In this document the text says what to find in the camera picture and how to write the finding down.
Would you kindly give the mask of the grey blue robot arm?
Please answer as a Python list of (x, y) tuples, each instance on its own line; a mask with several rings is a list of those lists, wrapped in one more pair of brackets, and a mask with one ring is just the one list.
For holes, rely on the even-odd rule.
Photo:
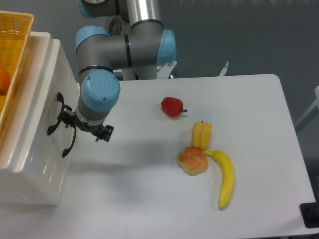
[(53, 134), (60, 123), (91, 133), (96, 140), (109, 141), (114, 128), (104, 121), (120, 95), (120, 82), (113, 71), (162, 66), (176, 59), (174, 32), (165, 29), (157, 0), (80, 0), (85, 17), (120, 16), (129, 30), (110, 35), (99, 26), (86, 26), (75, 37), (80, 79), (77, 107), (61, 105), (57, 123), (47, 129)]

